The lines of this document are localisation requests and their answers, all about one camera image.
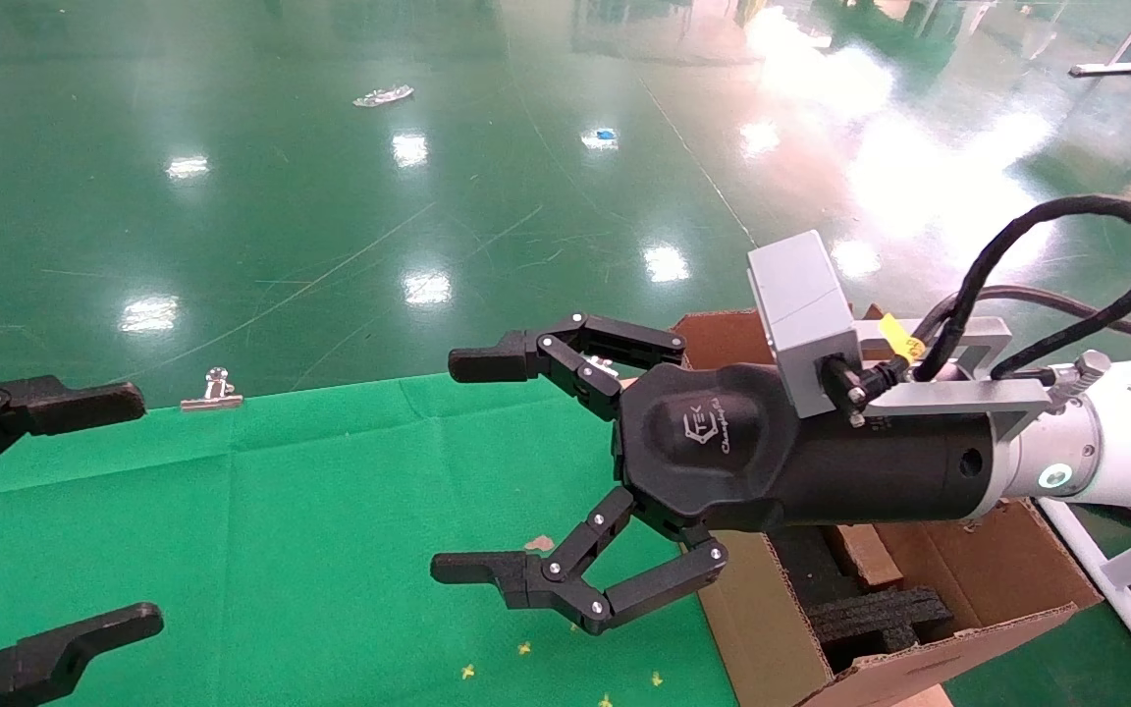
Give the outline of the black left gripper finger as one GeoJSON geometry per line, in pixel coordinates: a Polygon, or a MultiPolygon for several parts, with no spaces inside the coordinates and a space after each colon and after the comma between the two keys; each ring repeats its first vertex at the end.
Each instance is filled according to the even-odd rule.
{"type": "Polygon", "coordinates": [[[135,603],[21,638],[0,649],[0,706],[41,706],[66,698],[98,655],[162,630],[161,609],[135,603]]]}
{"type": "Polygon", "coordinates": [[[145,416],[131,382],[68,388],[54,376],[0,381],[0,456],[26,436],[55,437],[145,416]]]}

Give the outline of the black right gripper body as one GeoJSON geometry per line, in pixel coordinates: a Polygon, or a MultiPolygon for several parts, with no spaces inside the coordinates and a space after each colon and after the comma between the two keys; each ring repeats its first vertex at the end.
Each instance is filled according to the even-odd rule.
{"type": "Polygon", "coordinates": [[[654,367],[620,394],[615,429],[619,482],[664,531],[962,519],[994,465],[983,413],[804,419],[777,368],[753,363],[654,367]]]}

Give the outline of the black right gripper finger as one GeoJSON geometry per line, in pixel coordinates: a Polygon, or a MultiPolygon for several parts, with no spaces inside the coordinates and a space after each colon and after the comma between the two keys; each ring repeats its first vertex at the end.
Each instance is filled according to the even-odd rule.
{"type": "Polygon", "coordinates": [[[585,572],[640,509],[627,488],[614,488],[546,558],[529,551],[443,552],[432,558],[430,574],[439,583],[489,583],[506,607],[553,610],[584,632],[601,635],[703,589],[727,567],[728,551],[709,529],[673,526],[670,537],[681,555],[597,589],[585,572]]]}
{"type": "Polygon", "coordinates": [[[623,386],[592,356],[651,370],[663,363],[679,365],[685,350],[687,340],[673,331],[578,312],[546,328],[507,331],[490,348],[451,350],[448,372],[461,383],[544,377],[594,416],[612,421],[619,415],[623,386]]]}

